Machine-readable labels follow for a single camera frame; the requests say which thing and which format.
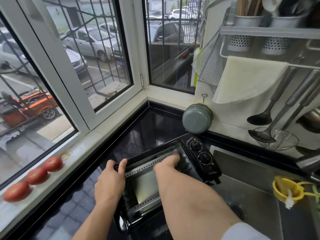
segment countertop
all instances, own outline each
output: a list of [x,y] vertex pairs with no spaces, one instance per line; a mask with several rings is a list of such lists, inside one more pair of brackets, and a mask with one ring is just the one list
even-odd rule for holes
[[[11,232],[8,239],[18,239],[25,232],[26,234],[21,239],[71,239],[94,208],[94,184],[105,168],[106,162],[110,159],[120,162],[123,158],[134,157],[185,134],[182,113],[180,110],[147,102],[120,130],[102,144],[70,178],[46,198],[34,212],[30,213],[21,225]],[[286,156],[281,156],[278,162],[274,162],[272,161],[273,152],[257,146],[209,132],[200,135],[199,138],[208,148],[210,145],[217,145],[226,150],[232,150],[264,163],[301,174],[292,160]],[[170,239],[170,232],[166,226],[163,212],[158,214],[160,217],[157,218],[157,221],[151,219],[148,222],[149,225],[156,226],[155,232],[148,232],[148,227],[143,227],[128,238],[126,234],[118,232],[113,222],[107,239]]]

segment faucet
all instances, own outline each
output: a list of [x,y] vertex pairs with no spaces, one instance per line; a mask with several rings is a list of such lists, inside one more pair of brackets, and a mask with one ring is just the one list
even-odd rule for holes
[[320,148],[309,155],[298,158],[296,164],[301,170],[310,176],[310,179],[320,184],[320,175],[315,172],[320,169]]

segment toaster oven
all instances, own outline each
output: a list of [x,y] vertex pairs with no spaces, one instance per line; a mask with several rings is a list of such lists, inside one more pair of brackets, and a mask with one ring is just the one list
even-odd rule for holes
[[176,169],[206,184],[219,184],[221,170],[205,145],[187,133],[128,159],[125,189],[114,214],[119,231],[130,232],[162,210],[153,166],[174,152],[180,154]]

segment sink drain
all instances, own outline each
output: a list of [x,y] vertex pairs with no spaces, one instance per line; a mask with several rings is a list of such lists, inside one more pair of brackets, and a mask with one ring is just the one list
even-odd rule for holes
[[240,204],[233,204],[230,206],[230,209],[236,214],[237,217],[243,222],[246,222],[248,219],[248,215],[246,213],[246,210],[243,208]]

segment forearm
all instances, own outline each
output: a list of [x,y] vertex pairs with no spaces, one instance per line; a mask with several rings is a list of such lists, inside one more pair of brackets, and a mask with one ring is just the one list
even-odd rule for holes
[[172,167],[155,170],[164,214],[175,240],[220,240],[241,222],[208,185]]
[[106,240],[117,204],[96,205],[72,240]]

